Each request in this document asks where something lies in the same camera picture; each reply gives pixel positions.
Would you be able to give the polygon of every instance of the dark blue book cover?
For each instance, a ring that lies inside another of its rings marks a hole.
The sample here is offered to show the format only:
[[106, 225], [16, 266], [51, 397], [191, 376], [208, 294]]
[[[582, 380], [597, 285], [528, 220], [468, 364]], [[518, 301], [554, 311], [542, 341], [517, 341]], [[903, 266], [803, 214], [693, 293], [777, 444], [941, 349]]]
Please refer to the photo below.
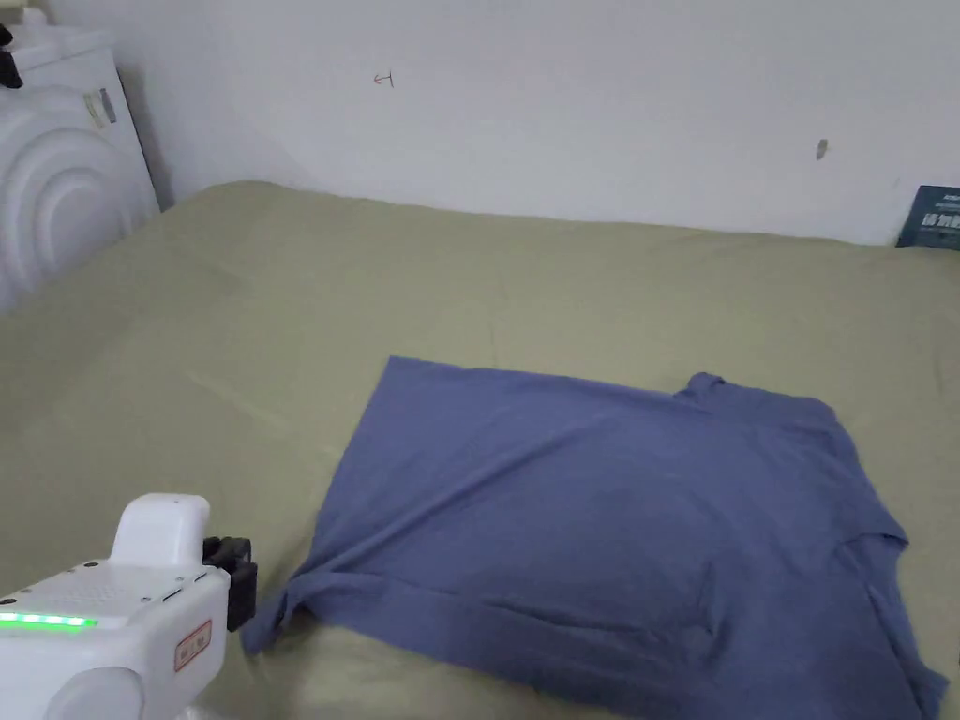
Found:
[[960, 187], [921, 185], [898, 248], [960, 250]]

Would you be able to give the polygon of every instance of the bed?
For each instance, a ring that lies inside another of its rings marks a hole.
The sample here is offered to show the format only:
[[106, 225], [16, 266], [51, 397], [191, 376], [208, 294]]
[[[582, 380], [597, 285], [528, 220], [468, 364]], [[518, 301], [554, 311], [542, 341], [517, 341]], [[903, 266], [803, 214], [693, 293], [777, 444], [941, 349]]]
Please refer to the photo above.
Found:
[[[390, 355], [675, 391], [700, 371], [832, 405], [912, 539], [924, 660], [960, 651], [960, 253], [447, 212], [245, 182], [178, 205], [0, 321], [6, 590], [109, 551], [126, 503], [194, 492], [305, 556]], [[301, 619], [231, 643], [236, 718], [602, 717]], [[943, 717], [960, 718], [948, 693]]]

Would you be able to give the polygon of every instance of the t-shirt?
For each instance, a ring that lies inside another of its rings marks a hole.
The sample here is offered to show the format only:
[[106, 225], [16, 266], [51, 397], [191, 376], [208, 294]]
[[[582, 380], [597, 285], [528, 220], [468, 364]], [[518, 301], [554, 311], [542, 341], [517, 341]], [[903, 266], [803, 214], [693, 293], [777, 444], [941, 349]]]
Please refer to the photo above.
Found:
[[305, 608], [627, 715], [925, 720], [905, 545], [819, 400], [393, 358], [243, 641]]

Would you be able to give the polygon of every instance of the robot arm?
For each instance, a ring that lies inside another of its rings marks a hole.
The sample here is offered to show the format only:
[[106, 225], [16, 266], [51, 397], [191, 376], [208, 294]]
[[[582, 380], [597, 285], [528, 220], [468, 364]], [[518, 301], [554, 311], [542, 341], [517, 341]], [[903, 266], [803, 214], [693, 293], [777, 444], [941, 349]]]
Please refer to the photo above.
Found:
[[145, 495], [108, 559], [0, 598], [0, 715], [172, 720], [187, 709], [255, 610], [250, 542], [205, 540], [209, 513], [201, 497]]

